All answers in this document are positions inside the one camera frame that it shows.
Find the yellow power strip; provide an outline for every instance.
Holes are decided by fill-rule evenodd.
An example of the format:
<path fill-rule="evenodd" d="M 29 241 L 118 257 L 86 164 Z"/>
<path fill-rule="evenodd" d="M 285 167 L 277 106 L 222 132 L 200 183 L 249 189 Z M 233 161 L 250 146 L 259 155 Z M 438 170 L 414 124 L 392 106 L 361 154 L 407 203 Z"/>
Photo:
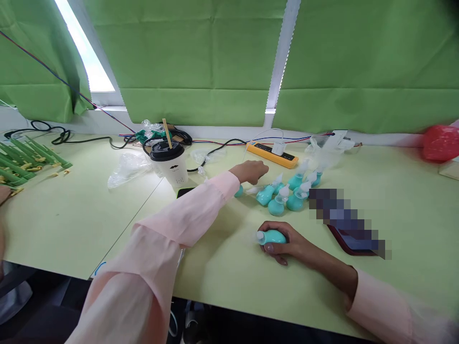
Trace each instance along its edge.
<path fill-rule="evenodd" d="M 262 158 L 271 160 L 279 165 L 282 165 L 288 169 L 292 169 L 298 163 L 298 157 L 284 153 L 281 156 L 271 153 L 272 148 L 265 146 L 256 141 L 247 143 L 247 150 L 253 154 L 259 155 Z"/>

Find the green curtain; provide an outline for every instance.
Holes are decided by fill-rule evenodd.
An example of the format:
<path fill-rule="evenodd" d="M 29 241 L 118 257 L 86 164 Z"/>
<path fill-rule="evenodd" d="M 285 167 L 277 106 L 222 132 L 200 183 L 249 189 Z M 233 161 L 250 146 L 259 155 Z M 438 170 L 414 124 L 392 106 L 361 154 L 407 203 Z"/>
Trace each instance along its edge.
<path fill-rule="evenodd" d="M 455 15 L 441 0 L 303 1 L 273 125 L 416 133 L 455 121 Z"/>
<path fill-rule="evenodd" d="M 0 0 L 0 30 L 90 98 L 87 75 L 53 0 Z M 67 123 L 88 103 L 0 35 L 0 99 L 28 119 Z"/>
<path fill-rule="evenodd" d="M 285 0 L 85 0 L 133 122 L 261 126 Z"/>

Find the red and blue wire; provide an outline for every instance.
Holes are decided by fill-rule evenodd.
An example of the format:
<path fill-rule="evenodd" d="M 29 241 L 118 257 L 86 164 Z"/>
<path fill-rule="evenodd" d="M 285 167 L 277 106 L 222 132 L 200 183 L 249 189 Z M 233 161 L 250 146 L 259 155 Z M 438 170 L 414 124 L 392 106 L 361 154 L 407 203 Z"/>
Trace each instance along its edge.
<path fill-rule="evenodd" d="M 114 116 L 112 116 L 111 114 L 109 114 L 107 111 L 105 111 L 104 109 L 102 109 L 101 107 L 98 107 L 96 104 L 94 104 L 90 99 L 88 99 L 84 94 L 82 94 L 80 91 L 76 90 L 73 86 L 71 86 L 67 81 L 65 81 L 64 79 L 61 79 L 55 72 L 52 71 L 52 69 L 50 67 L 48 67 L 48 65 L 46 63 L 44 63 L 43 61 L 41 61 L 38 57 L 36 57 L 35 55 L 33 55 L 32 53 L 28 52 L 26 49 L 24 49 L 23 47 L 21 47 L 19 44 L 17 44 L 15 41 L 13 41 L 10 37 L 8 37 L 6 34 L 4 34 L 2 31 L 0 31 L 0 34 L 5 37 L 7 40 L 9 40 L 11 43 L 13 43 L 14 45 L 16 45 L 19 49 L 21 49 L 22 51 L 24 51 L 26 54 L 28 54 L 30 57 L 32 57 L 34 60 L 36 60 L 37 62 L 39 62 L 43 67 L 45 67 L 52 75 L 54 75 L 57 79 L 59 79 L 61 82 L 63 82 L 65 85 L 67 85 L 71 90 L 73 90 L 74 92 L 78 93 L 81 97 L 83 97 L 83 99 L 85 99 L 88 103 L 90 103 L 92 106 L 94 106 L 95 108 L 98 108 L 100 111 L 104 112 L 105 114 L 109 115 L 111 118 L 113 118 L 115 121 L 117 121 L 118 123 L 120 123 L 121 125 L 125 126 L 127 129 L 129 129 L 132 133 L 136 133 L 134 130 L 132 130 L 131 128 L 129 128 L 126 124 L 122 123 L 121 121 L 119 121 L 118 119 L 116 119 Z M 120 135 L 121 137 L 126 137 L 126 136 L 132 136 L 131 134 L 130 135 Z M 302 137 L 302 138 L 298 138 L 298 139 L 293 139 L 293 138 L 285 138 L 287 140 L 293 140 L 293 141 L 287 141 L 285 143 L 294 143 L 294 142 L 301 142 L 301 141 L 304 141 L 304 140 L 308 140 L 310 139 L 311 137 L 310 136 L 305 136 L 305 137 Z M 266 138 L 260 138 L 260 139 L 257 139 L 257 140 L 265 140 L 265 139 L 280 139 L 279 137 L 266 137 Z M 194 140 L 193 143 L 216 143 L 218 145 L 223 145 L 223 143 L 220 143 L 220 142 L 215 142 L 215 141 L 205 141 L 205 140 Z M 242 143 L 233 143 L 233 144 L 229 144 L 227 146 L 242 146 L 244 144 Z"/>

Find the person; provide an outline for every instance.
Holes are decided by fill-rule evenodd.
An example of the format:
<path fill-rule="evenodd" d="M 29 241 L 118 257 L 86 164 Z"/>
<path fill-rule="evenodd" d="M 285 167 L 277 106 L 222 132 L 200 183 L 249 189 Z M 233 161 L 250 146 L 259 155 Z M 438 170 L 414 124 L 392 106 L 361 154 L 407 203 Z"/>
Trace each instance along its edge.
<path fill-rule="evenodd" d="M 202 237 L 241 183 L 255 185 L 267 172 L 261 161 L 246 161 L 136 223 L 124 250 L 93 280 L 67 343 L 165 343 L 181 248 Z M 414 308 L 393 287 L 319 249 L 289 224 L 265 222 L 259 228 L 268 229 L 281 231 L 287 244 L 269 243 L 264 252 L 281 265 L 290 255 L 324 274 L 344 293 L 348 316 L 382 341 L 442 343 L 452 333 L 448 318 Z"/>
<path fill-rule="evenodd" d="M 6 185 L 0 185 L 0 206 L 9 198 L 11 189 Z M 0 283 L 5 275 L 17 268 L 16 265 L 3 261 L 5 255 L 5 231 L 0 218 Z M 6 323 L 15 316 L 32 297 L 32 289 L 24 281 L 8 294 L 0 298 L 0 325 Z"/>

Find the teal bottle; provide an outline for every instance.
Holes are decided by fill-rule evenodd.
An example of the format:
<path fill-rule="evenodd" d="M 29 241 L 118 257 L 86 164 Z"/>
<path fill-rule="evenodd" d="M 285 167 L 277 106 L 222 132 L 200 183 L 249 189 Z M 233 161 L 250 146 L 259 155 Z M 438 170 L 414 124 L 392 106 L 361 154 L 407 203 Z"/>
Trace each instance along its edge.
<path fill-rule="evenodd" d="M 288 187 L 287 184 L 279 190 L 279 194 L 268 203 L 268 211 L 271 215 L 280 216 L 284 213 L 285 202 L 288 200 Z"/>
<path fill-rule="evenodd" d="M 315 182 L 311 184 L 312 187 L 316 187 L 320 184 L 320 179 L 322 178 L 322 175 L 323 175 L 323 172 L 322 173 L 317 172 L 317 179 Z"/>
<path fill-rule="evenodd" d="M 287 239 L 284 237 L 284 235 L 281 232 L 276 231 L 275 229 L 270 229 L 266 232 L 258 231 L 257 241 L 260 245 L 265 245 L 269 242 L 274 242 L 278 244 L 287 243 Z"/>
<path fill-rule="evenodd" d="M 234 194 L 234 197 L 241 197 L 244 193 L 244 189 L 242 188 L 242 184 L 239 186 L 239 190 Z"/>
<path fill-rule="evenodd" d="M 296 170 L 295 175 L 292 178 L 290 178 L 290 180 L 288 181 L 290 185 L 290 190 L 294 190 L 301 185 L 301 183 L 303 182 L 303 178 L 305 177 L 308 165 L 309 160 L 303 161 L 300 167 L 298 167 L 298 169 Z"/>
<path fill-rule="evenodd" d="M 287 200 L 287 208 L 292 211 L 300 211 L 303 209 L 304 201 L 309 197 L 309 189 L 311 182 L 301 184 L 296 188 L 296 191 Z"/>
<path fill-rule="evenodd" d="M 274 190 L 275 189 L 270 184 L 266 186 L 264 190 L 261 190 L 260 192 L 258 192 L 257 197 L 256 197 L 256 200 L 258 201 L 258 203 L 260 203 L 262 206 L 267 205 L 273 197 Z"/>
<path fill-rule="evenodd" d="M 283 187 L 285 186 L 284 183 L 279 183 L 279 185 L 276 187 L 276 189 L 274 190 L 274 193 L 273 194 L 278 194 L 279 193 L 279 190 L 282 189 Z"/>
<path fill-rule="evenodd" d="M 269 201 L 273 198 L 274 191 L 277 189 L 277 186 L 282 182 L 282 173 L 272 182 L 271 184 L 267 185 L 264 190 L 261 190 L 257 193 L 255 199 L 260 203 L 262 206 L 265 206 L 269 203 Z"/>
<path fill-rule="evenodd" d="M 317 171 L 312 172 L 310 175 L 306 177 L 306 182 L 311 182 L 311 186 L 314 185 L 316 180 L 317 180 Z"/>

